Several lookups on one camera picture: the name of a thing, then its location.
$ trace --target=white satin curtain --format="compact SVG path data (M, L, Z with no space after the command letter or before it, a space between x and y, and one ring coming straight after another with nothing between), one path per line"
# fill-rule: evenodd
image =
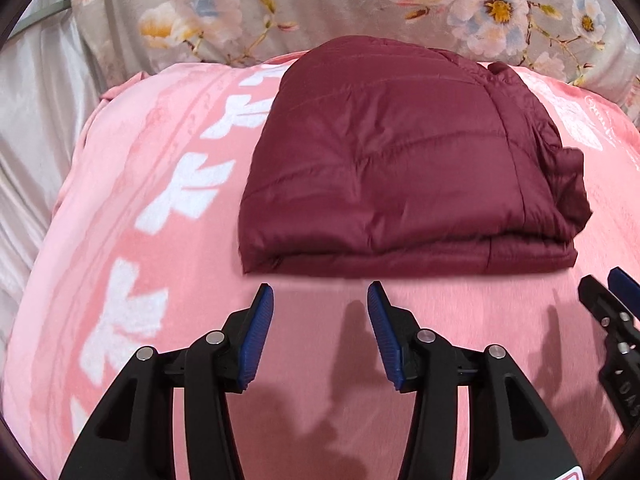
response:
M61 0L34 0L23 18ZM101 82L71 10L0 52L0 381L6 344Z

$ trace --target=folded garment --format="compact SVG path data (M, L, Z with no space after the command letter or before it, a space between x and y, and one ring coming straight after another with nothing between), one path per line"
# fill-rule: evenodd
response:
M575 263L583 154L503 63L348 36L282 78L239 213L244 272L419 277Z

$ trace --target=metal pin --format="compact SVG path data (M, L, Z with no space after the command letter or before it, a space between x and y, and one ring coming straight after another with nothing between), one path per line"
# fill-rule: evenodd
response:
M500 345L491 345L489 346L489 355L496 359L502 359L507 355L507 351Z
M420 330L420 332L418 332L418 341L433 343L436 341L436 335L431 330Z
M136 352L136 357L140 361L146 361L154 356L154 349L151 346L143 346Z
M225 335L220 330L214 330L209 332L205 339L210 345L219 345L225 340Z

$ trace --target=blue gripper pad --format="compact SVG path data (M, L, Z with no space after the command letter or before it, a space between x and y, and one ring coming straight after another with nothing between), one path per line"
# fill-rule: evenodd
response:
M385 365L386 378L389 379L396 390L400 390L405 381L402 371L402 350L398 338L389 319L389 308L393 308L380 282L373 282L367 291L367 310L369 319L376 335L376 342Z
M238 384L243 390L255 379L273 317L273 289L269 285L260 286L251 312L253 318L238 351Z
M640 319L640 285L620 267L611 269L607 285L629 311Z

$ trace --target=pink blanket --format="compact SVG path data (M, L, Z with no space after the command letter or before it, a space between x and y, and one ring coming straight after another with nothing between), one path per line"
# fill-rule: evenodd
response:
M114 88L88 121L31 275L2 400L49 479L136 348L188 346L249 305L236 223L284 65L184 64ZM593 470L620 428L597 371L604 332L577 301L585 274L640 276L640 138L609 102L524 69L565 145L585 155L593 218L573 269L508 278L386 280L391 301L453 344L506 346ZM275 314L258 376L230 411L248 480L396 478L413 397L384 375L367 282L270 276ZM180 402L178 478L188 478ZM468 423L460 421L456 480Z

